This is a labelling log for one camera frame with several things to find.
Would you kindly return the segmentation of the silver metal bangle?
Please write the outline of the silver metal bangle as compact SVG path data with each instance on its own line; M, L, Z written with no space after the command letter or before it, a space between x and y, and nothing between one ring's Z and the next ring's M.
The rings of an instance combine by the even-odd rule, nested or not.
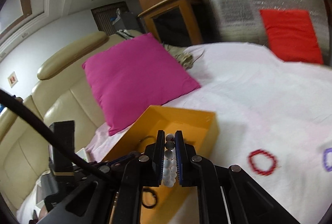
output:
M148 145L154 144L155 142L156 138L154 136L146 136L145 138L139 141L137 145L137 151L144 152Z

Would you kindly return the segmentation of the orange cardboard box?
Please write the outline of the orange cardboard box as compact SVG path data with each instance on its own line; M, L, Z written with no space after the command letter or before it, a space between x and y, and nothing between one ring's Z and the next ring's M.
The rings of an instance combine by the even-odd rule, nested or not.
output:
M216 113L212 111L152 105L113 146L104 160L115 160L137 151L140 140L146 136L156 138L159 130L166 134L182 131L185 142L193 145L196 152L205 158L210 156L219 133ZM196 192L196 188L181 187L178 182L172 188L161 185L153 190L157 193L157 206L154 209L142 207L140 223L168 223L187 197Z

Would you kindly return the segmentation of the beige leather headboard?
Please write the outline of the beige leather headboard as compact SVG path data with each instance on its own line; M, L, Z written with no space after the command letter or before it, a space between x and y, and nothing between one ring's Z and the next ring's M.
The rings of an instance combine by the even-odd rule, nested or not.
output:
M86 147L105 122L82 64L124 41L118 34L95 32L68 44L38 69L38 83L23 104L47 126L75 121L75 149ZM1 194L12 213L48 169L48 142L9 109L1 114Z

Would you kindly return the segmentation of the magenta pillow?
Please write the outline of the magenta pillow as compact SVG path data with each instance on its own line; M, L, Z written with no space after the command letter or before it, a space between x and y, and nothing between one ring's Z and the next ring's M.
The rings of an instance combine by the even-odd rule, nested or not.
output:
M82 68L112 136L151 105L163 105L201 86L150 33L88 58Z

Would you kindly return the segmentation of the pink white towel cover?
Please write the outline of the pink white towel cover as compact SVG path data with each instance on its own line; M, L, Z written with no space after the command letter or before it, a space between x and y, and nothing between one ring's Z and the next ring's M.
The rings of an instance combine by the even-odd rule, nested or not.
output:
M198 48L186 72L201 87L162 106L216 113L211 160L241 165L300 223L318 223L331 204L331 70L254 44L187 51ZM110 136L104 122L84 148L100 161L133 124Z

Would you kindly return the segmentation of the beige crumpled cloth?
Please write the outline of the beige crumpled cloth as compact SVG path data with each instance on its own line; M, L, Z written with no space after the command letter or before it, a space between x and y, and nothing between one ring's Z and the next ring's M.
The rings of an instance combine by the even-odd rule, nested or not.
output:
M204 53L203 48L187 51L188 47L178 47L168 44L162 44L162 46L185 70L191 69Z

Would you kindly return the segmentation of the red pillow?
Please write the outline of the red pillow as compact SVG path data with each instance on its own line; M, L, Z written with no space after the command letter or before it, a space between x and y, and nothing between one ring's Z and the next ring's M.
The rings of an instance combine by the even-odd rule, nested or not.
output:
M323 64L309 12L261 9L270 50L281 60Z

